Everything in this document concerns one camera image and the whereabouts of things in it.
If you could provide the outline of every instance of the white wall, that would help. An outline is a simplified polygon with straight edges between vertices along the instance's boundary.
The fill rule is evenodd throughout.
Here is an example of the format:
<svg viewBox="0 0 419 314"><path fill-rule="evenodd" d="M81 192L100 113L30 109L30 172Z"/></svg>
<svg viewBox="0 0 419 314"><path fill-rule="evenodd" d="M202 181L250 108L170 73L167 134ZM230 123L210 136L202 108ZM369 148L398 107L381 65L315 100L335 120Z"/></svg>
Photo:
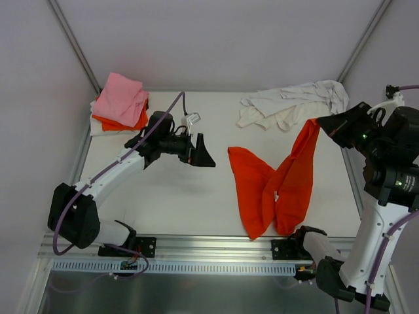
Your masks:
<svg viewBox="0 0 419 314"><path fill-rule="evenodd" d="M394 1L344 81L351 106L380 103L387 84L419 84L419 2ZM419 90L403 92L406 105L419 109ZM362 178L363 159L351 152ZM393 256L411 313L419 313L419 219L403 232Z"/></svg>
<svg viewBox="0 0 419 314"><path fill-rule="evenodd" d="M60 0L100 84L249 91L337 79L381 0Z"/></svg>
<svg viewBox="0 0 419 314"><path fill-rule="evenodd" d="M54 187L68 180L93 91L43 0L0 10L0 312L19 312Z"/></svg>

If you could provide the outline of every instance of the folded pink cloth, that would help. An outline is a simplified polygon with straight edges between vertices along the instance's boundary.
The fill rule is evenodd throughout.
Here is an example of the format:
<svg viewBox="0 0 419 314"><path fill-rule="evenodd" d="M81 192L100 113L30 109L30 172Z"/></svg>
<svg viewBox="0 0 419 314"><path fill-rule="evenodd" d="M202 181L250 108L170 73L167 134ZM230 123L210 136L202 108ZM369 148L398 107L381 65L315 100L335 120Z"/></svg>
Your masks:
<svg viewBox="0 0 419 314"><path fill-rule="evenodd" d="M148 97L149 93L143 90L143 83L111 73L92 113L134 127Z"/></svg>

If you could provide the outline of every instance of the gray floor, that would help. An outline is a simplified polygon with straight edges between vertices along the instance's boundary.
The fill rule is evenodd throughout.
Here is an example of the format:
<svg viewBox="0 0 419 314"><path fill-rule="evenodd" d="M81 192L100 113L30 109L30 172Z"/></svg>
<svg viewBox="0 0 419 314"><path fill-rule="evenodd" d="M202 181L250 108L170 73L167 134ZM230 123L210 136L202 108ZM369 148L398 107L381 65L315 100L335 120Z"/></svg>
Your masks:
<svg viewBox="0 0 419 314"><path fill-rule="evenodd" d="M52 280L58 288L72 289L96 276L55 271ZM341 314L363 312L357 302L339 304ZM293 278L145 274L132 281L106 277L78 294L48 288L39 313L333 314L335 305L315 284L295 285Z"/></svg>

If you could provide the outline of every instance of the robotic arm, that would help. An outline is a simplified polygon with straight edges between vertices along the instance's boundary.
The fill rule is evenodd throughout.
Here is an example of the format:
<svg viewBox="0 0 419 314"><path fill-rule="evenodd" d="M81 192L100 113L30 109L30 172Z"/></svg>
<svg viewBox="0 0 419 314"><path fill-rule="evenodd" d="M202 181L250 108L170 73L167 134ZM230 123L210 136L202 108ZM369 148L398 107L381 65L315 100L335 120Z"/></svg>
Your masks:
<svg viewBox="0 0 419 314"><path fill-rule="evenodd" d="M172 115L155 112L144 129L144 135L141 131L129 140L104 170L75 186L62 183L55 189L48 227L53 231L56 229L65 207L76 196L59 225L60 236L80 249L96 242L135 250L136 231L117 220L101 221L98 209L118 185L131 175L146 169L161 154L177 155L181 162L195 167L215 167L201 133L197 135L196 145L192 144L191 128L199 120L198 113L187 114L182 119L183 125L177 129L183 128L184 131L177 135Z"/></svg>
<svg viewBox="0 0 419 314"><path fill-rule="evenodd" d="M303 226L295 233L297 247L317 264L321 290L383 311L390 306L384 295L390 258L405 223L419 213L419 167L414 164L419 155L419 111L403 106L397 88L388 86L386 95L390 100L373 108L362 102L345 113L318 119L336 144L355 148L365 157L364 212L348 259L322 230ZM396 108L382 125L387 105Z"/></svg>

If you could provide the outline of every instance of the white cloth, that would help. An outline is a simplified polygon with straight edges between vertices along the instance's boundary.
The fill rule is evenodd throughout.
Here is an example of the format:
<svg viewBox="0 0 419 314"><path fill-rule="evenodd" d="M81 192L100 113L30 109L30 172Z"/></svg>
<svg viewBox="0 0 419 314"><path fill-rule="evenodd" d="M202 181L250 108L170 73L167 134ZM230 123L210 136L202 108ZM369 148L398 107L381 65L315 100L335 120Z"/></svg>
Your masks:
<svg viewBox="0 0 419 314"><path fill-rule="evenodd" d="M123 131L103 131L102 123L99 120L96 120L92 117L93 106L96 103L96 100L93 100L90 103L90 136L101 136L101 135L114 135L114 134L133 134L135 131L123 130Z"/></svg>
<svg viewBox="0 0 419 314"><path fill-rule="evenodd" d="M286 131L294 124L311 118L343 113L348 106L349 97L341 83L324 80L262 90L250 94L240 102L247 108L240 111L237 126L244 128L256 123L267 130L277 124Z"/></svg>

